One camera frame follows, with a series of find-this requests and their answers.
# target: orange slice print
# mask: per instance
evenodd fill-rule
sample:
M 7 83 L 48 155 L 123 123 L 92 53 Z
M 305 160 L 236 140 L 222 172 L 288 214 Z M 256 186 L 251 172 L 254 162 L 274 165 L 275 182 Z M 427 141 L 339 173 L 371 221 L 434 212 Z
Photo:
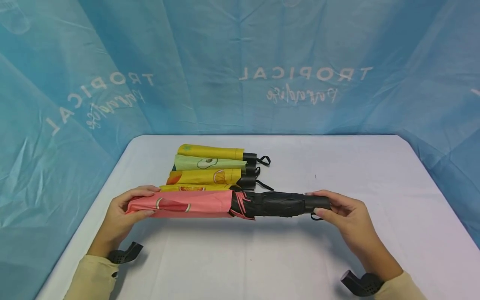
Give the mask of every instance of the orange slice print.
M 203 186 L 179 186 L 179 191 L 205 191 Z
M 179 182 L 180 178 L 181 178 L 181 171 L 171 171 L 170 176 L 167 179 L 167 185 L 175 184 Z
M 217 172 L 215 172 L 215 174 L 213 174 L 213 182 L 215 182 L 215 184 L 227 184 L 225 171 L 218 170 Z

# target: folded umbrella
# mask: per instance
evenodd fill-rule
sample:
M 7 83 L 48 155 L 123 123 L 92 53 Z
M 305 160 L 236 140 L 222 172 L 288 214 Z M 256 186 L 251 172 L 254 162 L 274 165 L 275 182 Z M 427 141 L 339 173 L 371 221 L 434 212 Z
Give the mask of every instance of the folded umbrella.
M 160 190 L 162 192 L 174 192 L 174 191 L 227 191 L 227 190 L 240 190 L 238 185 L 233 184 L 171 184 L 161 185 Z
M 313 209 L 330 208 L 327 197 L 284 192 L 186 191 L 157 192 L 129 202 L 127 214 L 153 210 L 158 218 L 221 218 L 237 216 L 255 220 L 256 216 L 293 217 L 311 214 Z
M 271 163 L 271 160 L 268 156 L 257 158 L 256 153 L 247 153 L 244 152 L 244 149 L 239 148 L 217 148 L 183 144 L 179 147 L 177 154 L 183 156 L 244 160 L 247 162 L 247 166 L 250 165 L 253 168 L 255 168 L 257 162 L 264 166 L 269 166 Z
M 257 182 L 255 175 L 242 175 L 241 169 L 171 171 L 167 179 L 167 185 L 234 184 L 245 190 L 254 190 Z
M 241 169 L 242 173 L 255 173 L 255 167 L 247 170 L 246 161 L 235 159 L 207 158 L 177 154 L 175 155 L 173 164 L 173 171 Z

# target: white table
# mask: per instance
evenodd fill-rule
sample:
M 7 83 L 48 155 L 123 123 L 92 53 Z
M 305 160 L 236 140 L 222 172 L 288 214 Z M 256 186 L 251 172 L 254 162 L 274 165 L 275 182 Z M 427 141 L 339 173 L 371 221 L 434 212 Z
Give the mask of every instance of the white table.
M 140 136 L 130 142 L 38 299 L 60 300 L 110 200 L 164 184 L 181 144 L 269 155 L 260 179 L 282 192 L 330 189 L 362 199 L 380 238 L 431 300 L 478 299 L 480 251 L 407 142 L 397 136 Z M 296 218 L 149 219 L 124 242 L 113 299 L 355 299 L 340 283 L 363 269 L 338 231 Z

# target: beige sleeve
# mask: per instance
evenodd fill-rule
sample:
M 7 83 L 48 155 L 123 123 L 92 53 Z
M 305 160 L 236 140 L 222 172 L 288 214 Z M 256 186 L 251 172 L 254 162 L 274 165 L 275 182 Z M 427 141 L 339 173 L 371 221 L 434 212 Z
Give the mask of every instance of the beige sleeve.
M 78 263 L 64 300 L 108 300 L 117 280 L 117 264 L 85 255 Z
M 407 272 L 385 282 L 374 298 L 375 300 L 427 300 Z

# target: blue backdrop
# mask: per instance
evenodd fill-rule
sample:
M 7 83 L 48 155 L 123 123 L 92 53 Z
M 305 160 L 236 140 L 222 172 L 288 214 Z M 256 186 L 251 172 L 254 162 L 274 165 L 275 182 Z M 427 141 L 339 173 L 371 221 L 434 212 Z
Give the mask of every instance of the blue backdrop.
M 398 134 L 480 245 L 479 30 L 478 0 L 0 0 L 0 298 L 141 134 Z

